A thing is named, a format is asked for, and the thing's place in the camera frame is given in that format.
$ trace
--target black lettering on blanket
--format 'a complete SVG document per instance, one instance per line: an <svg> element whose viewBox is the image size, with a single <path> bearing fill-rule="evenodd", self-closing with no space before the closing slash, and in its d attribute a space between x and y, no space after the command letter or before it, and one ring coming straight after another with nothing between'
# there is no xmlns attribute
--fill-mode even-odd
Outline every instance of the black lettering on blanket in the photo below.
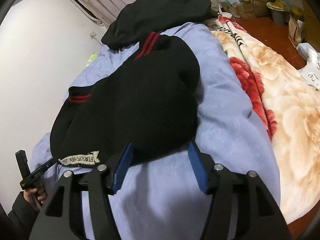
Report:
<svg viewBox="0 0 320 240"><path fill-rule="evenodd" d="M238 35L238 33L232 33L232 31L223 28L217 24L210 24L208 25L208 27L210 29L212 29L213 31L217 31L217 32L224 32L229 34L232 38L234 38L236 40L236 43L238 44L238 47L240 48L241 45L245 45L244 40L242 39L242 37L240 35Z"/></svg>

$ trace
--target blue gripper pad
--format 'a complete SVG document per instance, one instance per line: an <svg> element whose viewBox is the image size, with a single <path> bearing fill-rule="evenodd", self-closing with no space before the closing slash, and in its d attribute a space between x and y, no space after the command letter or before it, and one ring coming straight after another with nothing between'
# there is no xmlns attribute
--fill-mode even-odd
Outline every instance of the blue gripper pad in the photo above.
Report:
<svg viewBox="0 0 320 240"><path fill-rule="evenodd" d="M127 171L131 164L132 156L133 156L133 147L132 147L132 143L129 143L126 149L124 150L121 160L119 161L119 164L113 174L112 190L114 194L122 187L124 177L127 174Z"/></svg>
<svg viewBox="0 0 320 240"><path fill-rule="evenodd" d="M202 153L199 151L196 143L190 142L188 146L189 160L191 162L191 166L196 176L199 188L203 193L206 194L208 191L208 173L201 162L199 154Z"/></svg>

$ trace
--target black sleeve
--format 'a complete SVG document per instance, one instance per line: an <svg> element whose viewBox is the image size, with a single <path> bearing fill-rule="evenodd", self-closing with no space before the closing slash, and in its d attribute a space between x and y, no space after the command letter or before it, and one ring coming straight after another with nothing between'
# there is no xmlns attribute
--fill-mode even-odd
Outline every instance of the black sleeve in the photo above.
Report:
<svg viewBox="0 0 320 240"><path fill-rule="evenodd" d="M35 211L29 205L23 197L23 191L21 191L12 205L12 210L9 212L8 217L24 238L29 239L37 216L38 211Z"/></svg>

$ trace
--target cream blanket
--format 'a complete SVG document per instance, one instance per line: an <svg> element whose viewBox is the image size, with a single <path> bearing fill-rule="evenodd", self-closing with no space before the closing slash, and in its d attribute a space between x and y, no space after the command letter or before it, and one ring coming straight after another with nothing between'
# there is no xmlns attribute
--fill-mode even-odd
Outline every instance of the cream blanket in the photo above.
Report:
<svg viewBox="0 0 320 240"><path fill-rule="evenodd" d="M320 92L281 55L219 15L206 22L272 140L289 224L320 199Z"/></svg>

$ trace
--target metal bolt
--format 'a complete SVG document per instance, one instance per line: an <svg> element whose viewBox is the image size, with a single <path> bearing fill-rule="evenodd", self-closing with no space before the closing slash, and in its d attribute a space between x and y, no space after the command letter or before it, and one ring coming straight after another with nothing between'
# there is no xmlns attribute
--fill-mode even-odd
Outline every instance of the metal bolt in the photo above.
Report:
<svg viewBox="0 0 320 240"><path fill-rule="evenodd" d="M249 176L251 177L251 178L255 178L255 177L257 177L257 173L255 172L255 171L249 171Z"/></svg>
<svg viewBox="0 0 320 240"><path fill-rule="evenodd" d="M223 170L223 166L222 166L221 164L217 163L217 164L214 166L214 169L215 169L216 171L222 171L222 170Z"/></svg>
<svg viewBox="0 0 320 240"><path fill-rule="evenodd" d="M66 178L69 178L72 175L72 171L65 171L63 173L63 176L65 176Z"/></svg>
<svg viewBox="0 0 320 240"><path fill-rule="evenodd" d="M104 164L100 164L100 165L98 166L98 171L105 171L106 169L107 169L107 166L104 165Z"/></svg>

